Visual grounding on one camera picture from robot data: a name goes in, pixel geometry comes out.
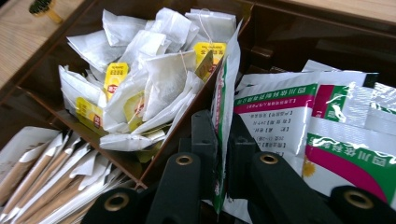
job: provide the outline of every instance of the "tea bag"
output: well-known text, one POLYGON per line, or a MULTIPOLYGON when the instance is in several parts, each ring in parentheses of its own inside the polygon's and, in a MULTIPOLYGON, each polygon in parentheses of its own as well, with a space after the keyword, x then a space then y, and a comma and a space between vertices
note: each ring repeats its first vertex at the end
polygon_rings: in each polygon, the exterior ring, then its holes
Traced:
POLYGON ((128 63, 131 70, 134 69, 133 64, 136 69, 143 69, 142 65, 139 66, 142 60, 165 54, 169 44, 170 42, 166 41, 166 35, 141 30, 119 58, 119 63, 128 63))
POLYGON ((61 90, 64 94, 64 104, 70 113, 75 113, 78 97, 83 97, 102 108, 106 107, 106 95, 101 88, 88 82, 82 75, 68 71, 68 66, 59 66, 59 74, 61 90))
POLYGON ((87 35, 68 36, 69 45, 82 59, 104 73, 109 63, 116 61, 126 47, 111 47, 105 30, 87 35))
POLYGON ((187 71, 195 69, 195 52, 165 54, 147 60, 146 64, 148 83, 143 121, 152 119, 183 92, 187 71))
POLYGON ((166 35, 171 41, 167 52, 175 53, 188 46, 199 32, 199 27, 180 13, 164 7, 158 11, 155 22, 147 26, 149 31, 166 35))
POLYGON ((192 9, 185 16, 199 27, 198 37, 206 38, 206 42, 227 43, 236 30, 235 15, 192 9))
POLYGON ((149 74, 146 70, 139 70, 139 74, 127 76, 114 92, 103 111, 103 128, 109 133, 129 132, 128 120, 126 120, 123 107, 133 96, 143 91, 149 74))
POLYGON ((111 47, 127 46, 137 32, 145 29, 147 23, 146 20, 134 17, 116 16, 105 9, 102 22, 111 47))
POLYGON ((195 95, 202 87, 204 82, 198 78, 193 72, 188 72, 186 84, 184 86, 183 92, 164 110, 158 113, 154 118, 149 119, 147 122, 143 123, 137 127, 133 133, 144 133, 151 130, 157 126, 163 125, 172 121, 176 116, 179 109, 186 104, 190 98, 195 95))

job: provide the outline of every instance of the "wooden table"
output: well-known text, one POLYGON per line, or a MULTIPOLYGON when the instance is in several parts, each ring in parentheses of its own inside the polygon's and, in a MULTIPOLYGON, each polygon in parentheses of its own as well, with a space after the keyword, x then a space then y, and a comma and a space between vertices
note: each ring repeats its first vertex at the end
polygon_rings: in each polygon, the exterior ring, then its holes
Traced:
MULTIPOLYGON (((315 7, 396 22, 396 0, 290 0, 315 7)), ((28 8, 33 0, 9 0, 0 8, 0 88, 60 26, 50 18, 35 17, 28 8)), ((83 0, 58 0, 54 10, 66 19, 83 0)))

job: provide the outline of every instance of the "metal ring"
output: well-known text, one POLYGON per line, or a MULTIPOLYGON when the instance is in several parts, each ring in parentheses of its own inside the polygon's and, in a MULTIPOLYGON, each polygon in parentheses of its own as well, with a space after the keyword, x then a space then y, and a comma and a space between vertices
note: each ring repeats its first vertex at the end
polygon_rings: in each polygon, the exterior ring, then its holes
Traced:
POLYGON ((275 156, 273 156, 273 155, 270 155, 270 154, 262 154, 262 155, 260 156, 260 160, 261 160, 262 162, 267 163, 267 164, 270 164, 270 165, 276 164, 276 163, 278 162, 277 157, 275 157, 275 156))
POLYGON ((179 165, 188 165, 192 163, 191 156, 179 156, 176 158, 176 163, 179 165))
POLYGON ((125 206, 128 204, 128 202, 129 202, 129 196, 128 196, 128 194, 122 193, 122 192, 118 192, 118 193, 113 194, 111 197, 109 197, 109 198, 106 200, 106 202, 105 202, 105 209, 106 209, 107 211, 110 211, 110 212, 117 212, 117 211, 119 211, 121 208, 125 207, 125 206), (111 201, 112 201, 113 199, 116 199, 116 198, 122 199, 122 202, 121 202, 121 203, 117 203, 117 204, 112 203, 111 201))
POLYGON ((360 193, 356 190, 348 190, 344 193, 344 197, 346 201, 351 203, 352 205, 362 208, 362 209, 370 209, 374 207, 373 202, 363 193, 360 193))

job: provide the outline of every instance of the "white paper packet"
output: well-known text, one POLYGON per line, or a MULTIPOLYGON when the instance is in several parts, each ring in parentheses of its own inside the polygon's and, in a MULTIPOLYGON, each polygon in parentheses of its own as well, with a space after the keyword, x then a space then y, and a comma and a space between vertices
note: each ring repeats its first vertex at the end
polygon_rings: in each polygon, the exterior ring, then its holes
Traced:
POLYGON ((356 186, 395 209, 395 142, 395 135, 312 118, 304 181, 327 196, 335 187, 356 186))
POLYGON ((214 99, 212 101, 212 122, 215 131, 218 135, 220 148, 220 161, 217 168, 217 183, 214 196, 214 207, 219 214, 223 206, 225 191, 225 162, 227 155, 227 142, 230 135, 231 122, 233 119, 233 92, 235 86, 236 76, 239 70, 241 49, 238 44, 238 34, 242 21, 239 22, 233 36, 227 43, 221 66, 216 80, 214 99))
POLYGON ((375 83, 365 128, 396 135, 396 89, 375 83))
POLYGON ((146 60, 148 82, 145 88, 143 121, 152 119, 183 91, 187 72, 195 69, 195 51, 172 53, 146 60))
POLYGON ((87 35, 68 36, 70 47, 87 63, 104 73, 110 63, 115 62, 126 47, 111 47, 108 44, 105 30, 87 35))
POLYGON ((227 43, 236 30, 235 15, 205 9, 191 9, 191 12, 187 12, 185 16, 199 27, 198 34, 205 38, 205 42, 227 43))
POLYGON ((116 16, 103 10, 103 28, 106 32, 108 43, 111 47, 127 46, 134 36, 146 27, 146 20, 128 16, 116 16))
POLYGON ((160 113, 137 127, 133 133, 144 133, 148 130, 154 129, 155 127, 172 121, 179 109, 184 104, 186 104, 190 98, 195 95, 203 86, 204 82, 193 72, 188 71, 183 92, 160 113))
POLYGON ((188 46, 190 43, 187 41, 193 40, 199 31, 199 27, 186 17, 166 7, 157 12, 154 23, 147 29, 166 35, 171 41, 168 53, 179 52, 183 46, 188 46))
POLYGON ((66 108, 70 113, 76 114, 76 100, 78 97, 83 97, 99 107, 106 107, 106 95, 103 90, 88 82, 85 77, 68 71, 68 66, 62 67, 60 65, 59 75, 61 78, 61 90, 64 94, 64 103, 71 106, 66 108))
POLYGON ((26 126, 18 131, 0 151, 0 182, 27 149, 46 143, 58 134, 57 130, 32 126, 26 126))

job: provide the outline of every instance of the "yellow tea bag tag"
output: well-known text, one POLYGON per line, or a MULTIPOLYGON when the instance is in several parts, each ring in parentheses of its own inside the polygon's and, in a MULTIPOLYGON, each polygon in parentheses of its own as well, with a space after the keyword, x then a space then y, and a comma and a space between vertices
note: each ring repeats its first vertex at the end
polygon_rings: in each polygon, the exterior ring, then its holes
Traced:
POLYGON ((82 97, 76 100, 76 114, 79 122, 103 136, 107 132, 103 130, 103 110, 99 106, 91 104, 82 97))
POLYGON ((140 91, 135 96, 129 98, 123 107, 124 115, 126 120, 128 120, 128 126, 131 132, 143 123, 143 116, 140 115, 140 112, 143 109, 144 103, 144 91, 140 91))
POLYGON ((108 66, 105 78, 105 93, 107 100, 110 100, 126 75, 128 75, 127 63, 111 63, 108 66))
POLYGON ((199 64, 202 59, 206 56, 206 54, 213 50, 213 64, 217 65, 221 58, 224 56, 225 49, 227 48, 226 43, 207 43, 207 42, 198 42, 194 46, 194 50, 197 54, 197 64, 199 64))

